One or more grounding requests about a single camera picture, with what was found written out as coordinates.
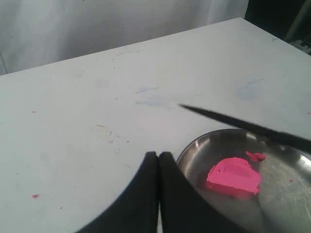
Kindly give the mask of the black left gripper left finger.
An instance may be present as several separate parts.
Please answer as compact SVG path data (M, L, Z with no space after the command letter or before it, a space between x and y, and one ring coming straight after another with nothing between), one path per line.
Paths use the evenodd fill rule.
M158 222L158 157L147 152L125 190L80 233L156 233Z

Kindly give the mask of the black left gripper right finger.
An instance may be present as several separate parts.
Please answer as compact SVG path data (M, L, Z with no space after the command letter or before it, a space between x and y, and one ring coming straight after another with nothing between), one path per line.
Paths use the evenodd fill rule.
M173 155L159 155L159 201L164 233L244 233L210 206L178 168Z

